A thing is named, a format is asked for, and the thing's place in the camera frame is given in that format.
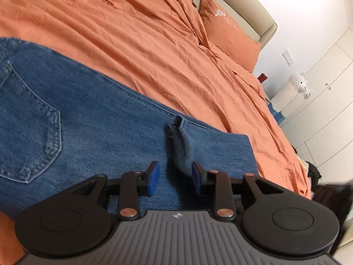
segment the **alpaca plush toy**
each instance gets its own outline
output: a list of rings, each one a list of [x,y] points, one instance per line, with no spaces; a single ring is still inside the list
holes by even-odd
[[[284,87],[271,100],[273,109],[280,112],[297,94],[307,90],[307,81],[300,73],[292,74]]]
[[[311,91],[306,89],[302,93],[297,94],[282,110],[281,114],[284,118],[289,117],[297,108],[304,102],[304,100],[310,98]]]

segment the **red object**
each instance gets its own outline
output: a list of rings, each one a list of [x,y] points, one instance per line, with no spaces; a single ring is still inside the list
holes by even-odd
[[[267,76],[264,73],[262,73],[257,77],[257,79],[259,80],[260,84],[262,84],[265,80],[267,80]]]

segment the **orange bedsheet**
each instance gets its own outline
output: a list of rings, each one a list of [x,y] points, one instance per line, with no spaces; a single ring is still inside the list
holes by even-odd
[[[208,42],[190,0],[0,0],[0,36],[50,47],[222,131],[248,135],[263,177],[310,196],[262,86]]]

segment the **white wall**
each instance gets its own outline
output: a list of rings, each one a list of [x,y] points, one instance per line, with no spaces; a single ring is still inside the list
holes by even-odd
[[[259,0],[278,25],[272,40],[261,51],[254,75],[264,72],[262,85],[272,98],[294,72],[306,72],[348,28],[344,0]],[[282,56],[288,49],[289,67]]]

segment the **denim seam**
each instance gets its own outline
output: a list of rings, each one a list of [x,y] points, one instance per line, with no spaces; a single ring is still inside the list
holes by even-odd
[[[18,39],[13,39],[13,41],[11,41],[11,43],[7,45],[7,47],[0,52],[0,62],[2,62],[9,55],[9,53],[11,53],[13,49],[21,42],[22,41]]]
[[[22,80],[22,78],[16,73],[15,69],[12,67],[11,63],[8,62],[6,65],[6,70],[9,72],[9,75],[17,81],[18,85],[22,88],[24,93],[29,97],[35,100],[35,102],[41,106],[44,110],[51,115],[52,128],[49,128],[49,139],[46,143],[46,147],[49,147],[48,153],[41,153],[37,161],[35,161],[34,165],[31,168],[24,167],[20,170],[19,173],[11,173],[6,169],[1,169],[0,176],[8,178],[13,181],[21,182],[21,183],[30,183],[40,174],[47,170],[47,168],[54,162],[59,153],[61,152],[61,124],[60,124],[60,112],[53,108],[51,105],[46,103],[40,97],[38,97],[29,86]]]
[[[3,67],[1,72],[0,72],[0,90],[10,76],[10,73],[6,70],[6,67]]]
[[[119,84],[116,84],[116,83],[114,83],[113,81],[111,81],[109,78],[107,78],[107,77],[104,76],[103,74],[101,74],[101,73],[99,73],[99,74],[100,74],[101,77],[103,77],[103,79],[105,80],[105,82],[106,82],[107,84],[109,84],[110,86],[112,86],[115,90],[118,90],[118,91],[120,91],[120,92],[124,92],[124,93],[125,93],[126,95],[128,95],[129,97],[134,98],[135,100],[140,101],[140,102],[142,102],[143,104],[145,104],[145,105],[147,105],[147,106],[149,106],[149,107],[151,107],[151,108],[154,108],[155,110],[160,111],[160,112],[163,113],[164,115],[168,115],[168,116],[170,116],[170,117],[172,117],[172,118],[175,118],[176,116],[179,115],[179,114],[174,114],[174,113],[172,113],[172,112],[170,112],[170,111],[168,111],[168,110],[166,110],[166,109],[164,109],[164,108],[162,108],[162,107],[160,107],[160,106],[154,104],[154,103],[151,102],[151,101],[148,101],[148,100],[146,100],[146,99],[144,99],[144,98],[139,97],[138,95],[136,95],[136,94],[134,94],[134,93],[129,92],[128,90],[126,90],[126,89],[124,89],[123,87],[121,87]],[[183,117],[184,119],[186,119],[189,123],[191,123],[191,124],[193,124],[193,125],[195,125],[195,126],[198,126],[198,127],[202,128],[202,129],[206,129],[206,130],[210,130],[210,131],[215,131],[215,130],[210,129],[210,128],[208,128],[208,127],[199,125],[199,124],[197,124],[197,123],[195,123],[195,122],[193,122],[193,121],[187,119],[185,116],[182,116],[182,117]]]

